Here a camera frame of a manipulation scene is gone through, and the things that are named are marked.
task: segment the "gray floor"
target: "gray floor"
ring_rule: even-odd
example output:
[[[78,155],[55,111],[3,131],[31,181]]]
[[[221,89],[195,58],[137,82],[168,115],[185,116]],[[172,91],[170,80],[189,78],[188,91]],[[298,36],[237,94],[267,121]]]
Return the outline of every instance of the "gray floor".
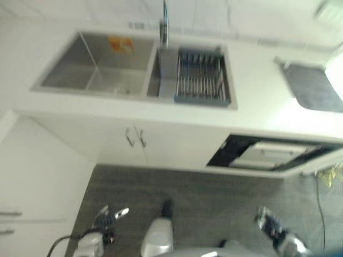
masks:
[[[326,222],[326,248],[343,247],[343,183],[331,188],[319,181]],[[92,174],[74,226],[89,228],[106,204],[116,210],[129,207],[118,221],[116,243],[104,257],[138,257],[140,243],[163,201],[175,201],[175,248],[216,246],[235,239],[256,252],[276,256],[271,242],[253,223],[256,208],[265,205],[318,252],[323,244],[322,223],[316,200],[315,178],[295,176],[285,180],[212,175],[98,165]],[[70,243],[66,256],[72,256]]]

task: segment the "stainless steel sink basin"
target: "stainless steel sink basin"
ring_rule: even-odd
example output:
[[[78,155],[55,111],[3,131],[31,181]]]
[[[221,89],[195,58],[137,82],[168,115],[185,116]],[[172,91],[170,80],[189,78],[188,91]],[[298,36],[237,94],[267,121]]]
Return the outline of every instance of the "stainless steel sink basin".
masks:
[[[231,103],[225,55],[220,49],[160,49],[156,53],[148,96],[175,102],[227,106]]]
[[[33,89],[235,108],[231,81],[218,46],[79,32]]]
[[[41,88],[141,94],[154,41],[79,33],[41,81]]]

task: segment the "white countertop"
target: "white countertop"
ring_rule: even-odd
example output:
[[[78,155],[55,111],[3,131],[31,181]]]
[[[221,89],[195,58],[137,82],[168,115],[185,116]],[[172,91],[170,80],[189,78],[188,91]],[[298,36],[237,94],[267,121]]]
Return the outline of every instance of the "white countertop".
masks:
[[[237,110],[30,91],[77,30],[152,34],[157,37],[157,33],[120,31],[105,25],[0,21],[0,117],[14,109],[28,114],[146,119],[343,139],[343,114],[302,108],[273,62],[278,56],[290,61],[324,65],[330,55],[318,52],[189,37],[193,41],[228,45]],[[173,34],[170,37],[174,40],[187,38]]]

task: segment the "dish drying rack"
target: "dish drying rack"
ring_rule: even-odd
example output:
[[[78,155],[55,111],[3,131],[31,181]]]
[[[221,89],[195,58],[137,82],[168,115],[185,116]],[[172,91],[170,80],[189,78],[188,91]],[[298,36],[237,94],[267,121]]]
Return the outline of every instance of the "dish drying rack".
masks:
[[[180,50],[175,102],[229,105],[225,63],[218,51]]]

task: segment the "yellow object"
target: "yellow object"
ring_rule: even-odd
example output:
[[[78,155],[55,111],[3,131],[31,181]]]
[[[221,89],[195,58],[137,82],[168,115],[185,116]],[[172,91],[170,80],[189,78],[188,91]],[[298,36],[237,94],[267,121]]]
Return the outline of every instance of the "yellow object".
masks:
[[[109,36],[108,42],[114,52],[129,54],[134,51],[132,40],[128,37]]]
[[[335,178],[343,181],[343,163],[338,163],[333,167],[318,172],[318,177],[328,186],[331,187]]]

